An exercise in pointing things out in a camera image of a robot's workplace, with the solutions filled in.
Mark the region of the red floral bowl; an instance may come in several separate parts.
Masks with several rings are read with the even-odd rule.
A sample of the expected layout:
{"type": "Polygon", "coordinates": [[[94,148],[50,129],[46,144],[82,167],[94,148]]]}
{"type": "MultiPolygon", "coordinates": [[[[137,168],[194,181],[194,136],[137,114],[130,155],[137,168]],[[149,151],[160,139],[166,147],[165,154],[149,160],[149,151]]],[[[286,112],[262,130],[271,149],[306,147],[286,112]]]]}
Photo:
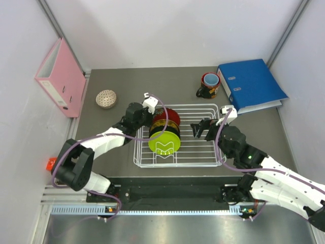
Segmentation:
{"type": "Polygon", "coordinates": [[[180,116],[175,110],[171,108],[164,110],[162,107],[155,110],[152,122],[155,123],[158,120],[166,119],[167,116],[168,120],[175,122],[177,126],[181,124],[180,116]]]}

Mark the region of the patterned small bowl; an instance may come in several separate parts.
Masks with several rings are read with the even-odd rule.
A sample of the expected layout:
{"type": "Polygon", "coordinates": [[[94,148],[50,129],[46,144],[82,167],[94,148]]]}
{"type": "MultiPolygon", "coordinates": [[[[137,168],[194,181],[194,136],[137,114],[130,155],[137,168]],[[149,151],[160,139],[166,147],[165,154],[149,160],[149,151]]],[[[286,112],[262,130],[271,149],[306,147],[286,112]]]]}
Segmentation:
{"type": "Polygon", "coordinates": [[[103,90],[99,92],[96,96],[96,104],[103,109],[109,109],[114,107],[117,102],[117,95],[112,90],[103,90]]]}

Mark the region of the black skull mug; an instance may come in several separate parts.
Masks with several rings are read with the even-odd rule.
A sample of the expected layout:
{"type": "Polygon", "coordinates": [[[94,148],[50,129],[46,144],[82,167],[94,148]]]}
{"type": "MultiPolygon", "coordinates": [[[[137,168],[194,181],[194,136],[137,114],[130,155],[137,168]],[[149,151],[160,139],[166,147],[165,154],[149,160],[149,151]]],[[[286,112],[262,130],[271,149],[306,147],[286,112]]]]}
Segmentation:
{"type": "Polygon", "coordinates": [[[204,75],[201,77],[201,86],[199,87],[199,89],[196,92],[196,97],[198,97],[198,98],[204,98],[204,99],[213,99],[213,98],[216,97],[216,94],[218,92],[218,89],[219,89],[219,87],[221,85],[221,81],[219,82],[219,84],[217,86],[213,86],[213,87],[206,86],[203,83],[203,77],[204,77],[204,75]]]}

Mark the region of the light blue cup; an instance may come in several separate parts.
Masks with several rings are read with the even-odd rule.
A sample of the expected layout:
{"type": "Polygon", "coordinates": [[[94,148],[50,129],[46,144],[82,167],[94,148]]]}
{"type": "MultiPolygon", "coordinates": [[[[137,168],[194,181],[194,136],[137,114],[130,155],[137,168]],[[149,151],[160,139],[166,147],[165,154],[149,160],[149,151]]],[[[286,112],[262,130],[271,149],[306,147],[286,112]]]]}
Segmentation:
{"type": "Polygon", "coordinates": [[[220,78],[215,73],[207,73],[203,77],[203,83],[206,86],[210,86],[210,87],[217,86],[219,82],[220,82],[220,78]]]}

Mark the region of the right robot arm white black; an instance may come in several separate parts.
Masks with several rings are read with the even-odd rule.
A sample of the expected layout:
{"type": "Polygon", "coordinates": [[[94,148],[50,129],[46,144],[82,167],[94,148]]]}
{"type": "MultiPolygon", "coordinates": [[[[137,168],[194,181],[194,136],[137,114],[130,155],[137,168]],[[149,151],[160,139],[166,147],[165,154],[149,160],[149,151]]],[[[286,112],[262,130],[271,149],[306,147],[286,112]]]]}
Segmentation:
{"type": "Polygon", "coordinates": [[[195,138],[204,130],[206,141],[214,141],[216,153],[233,160],[231,170],[244,173],[238,182],[237,195],[289,209],[324,231],[324,185],[284,167],[271,156],[248,144],[246,136],[235,126],[211,119],[190,125],[195,138]]]}

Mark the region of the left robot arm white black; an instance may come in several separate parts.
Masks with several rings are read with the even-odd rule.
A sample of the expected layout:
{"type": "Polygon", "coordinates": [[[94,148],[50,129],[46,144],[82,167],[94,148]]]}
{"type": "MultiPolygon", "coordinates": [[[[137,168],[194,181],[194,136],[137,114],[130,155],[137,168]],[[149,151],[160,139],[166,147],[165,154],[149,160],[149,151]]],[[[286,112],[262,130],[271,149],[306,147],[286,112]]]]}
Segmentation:
{"type": "Polygon", "coordinates": [[[108,151],[136,140],[137,131],[152,120],[158,99],[150,96],[142,103],[130,103],[125,116],[108,130],[87,139],[67,140],[51,170],[52,184],[58,179],[74,191],[97,192],[103,201],[115,197],[115,189],[106,177],[92,172],[93,162],[108,151]]]}

